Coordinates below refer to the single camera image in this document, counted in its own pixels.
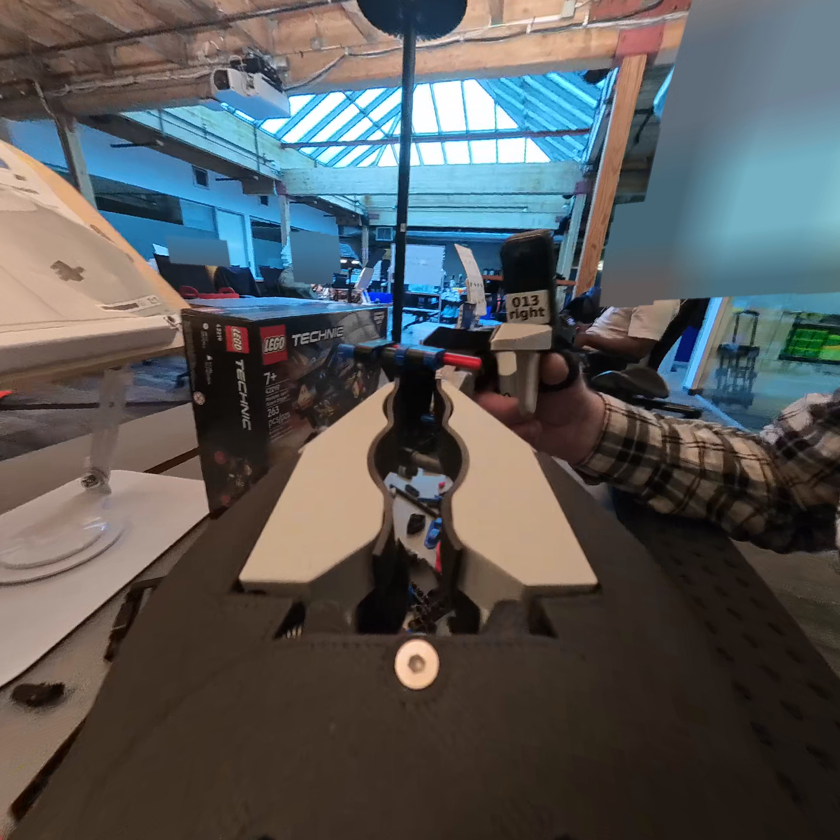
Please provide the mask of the black pole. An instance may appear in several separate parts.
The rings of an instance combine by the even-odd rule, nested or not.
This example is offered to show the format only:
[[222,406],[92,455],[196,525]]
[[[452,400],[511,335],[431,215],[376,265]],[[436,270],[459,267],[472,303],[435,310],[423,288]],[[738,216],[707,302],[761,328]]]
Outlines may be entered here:
[[401,127],[397,158],[397,193],[392,283],[392,341],[403,342],[407,215],[413,143],[413,94],[415,81],[416,21],[406,17],[402,45]]

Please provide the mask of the white paper sign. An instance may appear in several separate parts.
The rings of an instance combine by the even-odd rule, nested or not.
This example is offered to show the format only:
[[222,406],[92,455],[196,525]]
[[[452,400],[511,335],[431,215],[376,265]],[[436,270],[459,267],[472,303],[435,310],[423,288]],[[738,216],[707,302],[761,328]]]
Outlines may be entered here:
[[465,272],[467,302],[474,317],[481,319],[487,314],[487,300],[484,278],[471,248],[455,244],[455,252]]

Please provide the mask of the person's right hand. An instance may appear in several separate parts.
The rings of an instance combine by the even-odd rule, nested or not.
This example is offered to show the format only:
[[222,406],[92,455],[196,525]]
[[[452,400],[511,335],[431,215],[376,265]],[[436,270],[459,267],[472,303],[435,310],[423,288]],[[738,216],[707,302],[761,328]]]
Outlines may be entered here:
[[603,428],[605,404],[581,379],[577,366],[560,354],[541,358],[537,406],[525,417],[518,401],[495,392],[480,392],[476,403],[539,452],[571,466],[586,460]]

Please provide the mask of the white ceiling projector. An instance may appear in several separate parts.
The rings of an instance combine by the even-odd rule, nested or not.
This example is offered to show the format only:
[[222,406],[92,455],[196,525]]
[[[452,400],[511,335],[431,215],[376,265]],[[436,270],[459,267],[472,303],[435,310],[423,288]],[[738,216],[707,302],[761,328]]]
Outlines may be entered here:
[[291,117],[289,96],[259,56],[216,68],[209,81],[211,96],[204,104],[211,110],[237,112],[258,123]]

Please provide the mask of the white base sheet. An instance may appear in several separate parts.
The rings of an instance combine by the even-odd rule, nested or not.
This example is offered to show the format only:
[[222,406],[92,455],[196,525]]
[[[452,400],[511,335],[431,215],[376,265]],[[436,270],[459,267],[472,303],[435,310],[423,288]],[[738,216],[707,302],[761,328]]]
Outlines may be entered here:
[[1,685],[20,677],[207,515],[195,479],[115,470],[1,517]]

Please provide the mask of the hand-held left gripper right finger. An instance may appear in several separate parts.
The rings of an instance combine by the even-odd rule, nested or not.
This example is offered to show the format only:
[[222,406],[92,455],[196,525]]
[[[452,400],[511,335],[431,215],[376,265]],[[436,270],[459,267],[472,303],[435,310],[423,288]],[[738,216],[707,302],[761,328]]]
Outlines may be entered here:
[[595,572],[534,449],[450,383],[441,393],[462,455],[449,493],[458,588],[480,617],[500,602],[595,593]]

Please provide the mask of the black toy set box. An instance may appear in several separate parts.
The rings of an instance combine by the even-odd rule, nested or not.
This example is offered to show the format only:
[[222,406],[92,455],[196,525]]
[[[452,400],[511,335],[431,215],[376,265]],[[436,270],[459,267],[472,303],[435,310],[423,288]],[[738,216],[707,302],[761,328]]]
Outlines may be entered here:
[[386,339],[389,308],[294,298],[210,301],[182,327],[198,457],[217,518],[287,452],[379,387],[340,345]]

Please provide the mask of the booklet stand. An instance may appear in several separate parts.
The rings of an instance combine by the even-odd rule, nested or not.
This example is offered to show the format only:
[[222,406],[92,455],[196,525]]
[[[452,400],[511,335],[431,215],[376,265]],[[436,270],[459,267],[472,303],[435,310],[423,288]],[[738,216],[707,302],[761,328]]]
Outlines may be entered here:
[[102,374],[81,477],[2,515],[2,586],[43,581],[79,568],[122,536],[125,520],[113,506],[111,473],[130,379],[127,365]]

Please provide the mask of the black toy brick frame assembly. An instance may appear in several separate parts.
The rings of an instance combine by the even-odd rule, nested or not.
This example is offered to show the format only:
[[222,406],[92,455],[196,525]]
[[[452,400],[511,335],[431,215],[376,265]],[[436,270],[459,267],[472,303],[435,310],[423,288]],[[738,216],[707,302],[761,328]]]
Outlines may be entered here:
[[385,339],[345,350],[354,361],[379,368],[393,383],[383,408],[385,431],[372,449],[376,473],[385,478],[402,466],[418,467],[456,480],[466,465],[465,448],[448,428],[453,407],[437,374],[447,366],[468,375],[480,373],[480,357]]

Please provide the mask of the instruction booklet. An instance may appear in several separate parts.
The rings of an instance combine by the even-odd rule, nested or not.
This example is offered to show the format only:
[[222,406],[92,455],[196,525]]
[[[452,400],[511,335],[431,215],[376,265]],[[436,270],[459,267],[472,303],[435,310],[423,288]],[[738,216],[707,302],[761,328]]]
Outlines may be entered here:
[[186,302],[50,168],[1,143],[1,385],[184,349]]

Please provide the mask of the wooden post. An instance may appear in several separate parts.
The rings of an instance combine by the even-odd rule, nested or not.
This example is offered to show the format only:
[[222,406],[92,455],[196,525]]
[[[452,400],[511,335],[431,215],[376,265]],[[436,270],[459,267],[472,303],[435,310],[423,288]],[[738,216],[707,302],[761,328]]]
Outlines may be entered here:
[[646,64],[645,54],[635,54],[625,56],[618,67],[612,107],[591,195],[590,212],[576,275],[574,294],[577,297],[592,289],[595,284],[597,267],[602,257],[606,230],[613,211],[627,138]]

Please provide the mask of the black office chair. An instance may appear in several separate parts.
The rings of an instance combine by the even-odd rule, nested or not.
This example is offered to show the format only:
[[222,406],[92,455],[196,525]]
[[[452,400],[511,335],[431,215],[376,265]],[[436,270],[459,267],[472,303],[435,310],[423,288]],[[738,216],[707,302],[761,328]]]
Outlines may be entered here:
[[654,413],[674,415],[687,420],[700,419],[702,408],[671,402],[665,380],[655,369],[634,366],[622,371],[605,371],[589,380],[599,393],[614,396],[623,402]]

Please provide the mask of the whiteboard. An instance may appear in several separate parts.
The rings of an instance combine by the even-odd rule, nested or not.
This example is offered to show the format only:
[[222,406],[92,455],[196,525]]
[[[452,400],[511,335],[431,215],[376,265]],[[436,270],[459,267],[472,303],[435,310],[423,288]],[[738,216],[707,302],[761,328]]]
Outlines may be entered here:
[[444,245],[406,246],[404,286],[407,290],[435,290],[442,286],[445,267]]

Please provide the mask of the black round disc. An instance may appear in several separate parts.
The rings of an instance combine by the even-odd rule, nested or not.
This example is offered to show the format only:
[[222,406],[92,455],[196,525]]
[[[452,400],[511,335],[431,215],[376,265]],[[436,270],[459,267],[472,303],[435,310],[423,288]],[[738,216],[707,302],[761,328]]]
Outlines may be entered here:
[[387,35],[434,40],[461,25],[467,1],[358,1],[358,6],[364,18]]

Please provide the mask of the green storage bins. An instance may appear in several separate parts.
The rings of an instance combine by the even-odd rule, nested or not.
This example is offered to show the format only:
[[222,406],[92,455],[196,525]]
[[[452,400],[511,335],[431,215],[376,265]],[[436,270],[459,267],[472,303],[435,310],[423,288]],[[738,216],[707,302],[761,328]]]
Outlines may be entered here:
[[800,311],[786,334],[779,361],[838,364],[839,327],[834,316]]

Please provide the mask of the black rolling cart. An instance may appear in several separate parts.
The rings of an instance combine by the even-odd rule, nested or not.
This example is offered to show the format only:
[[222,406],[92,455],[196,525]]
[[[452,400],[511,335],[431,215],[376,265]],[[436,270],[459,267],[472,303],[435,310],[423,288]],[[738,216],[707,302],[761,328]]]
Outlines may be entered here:
[[750,408],[760,355],[757,333],[760,313],[745,308],[734,313],[728,339],[717,347],[717,368],[711,401],[718,407]]

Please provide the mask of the person's right forearm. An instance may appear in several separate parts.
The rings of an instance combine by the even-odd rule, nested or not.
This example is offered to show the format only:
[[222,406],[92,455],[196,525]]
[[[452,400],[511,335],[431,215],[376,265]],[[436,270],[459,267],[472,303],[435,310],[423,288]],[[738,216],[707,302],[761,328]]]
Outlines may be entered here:
[[603,402],[600,437],[574,468],[585,480],[763,550],[838,550],[839,391],[805,395],[758,433]]

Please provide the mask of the grey desk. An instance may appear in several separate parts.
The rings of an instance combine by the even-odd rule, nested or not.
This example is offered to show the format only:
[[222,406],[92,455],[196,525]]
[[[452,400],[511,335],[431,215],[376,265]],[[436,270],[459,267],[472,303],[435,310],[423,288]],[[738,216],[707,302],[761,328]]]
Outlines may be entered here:
[[[124,423],[113,465],[198,480],[202,474],[195,448],[193,411],[182,404]],[[2,512],[77,477],[88,449],[89,436],[83,436],[3,461]],[[2,687],[2,838],[14,829],[13,803],[66,744],[95,702],[111,666],[103,655],[127,590],[118,590],[21,676]],[[65,692],[52,705],[26,707],[12,699],[13,689],[23,683],[61,683]]]

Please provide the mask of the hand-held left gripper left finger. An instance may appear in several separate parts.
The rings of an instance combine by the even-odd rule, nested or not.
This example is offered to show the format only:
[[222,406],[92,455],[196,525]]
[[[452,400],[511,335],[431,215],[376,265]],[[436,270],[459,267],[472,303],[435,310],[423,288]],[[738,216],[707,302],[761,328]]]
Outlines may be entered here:
[[388,383],[299,452],[288,481],[239,573],[246,591],[286,604],[278,632],[301,627],[312,609],[331,632],[394,631],[392,515],[374,451],[389,427]]

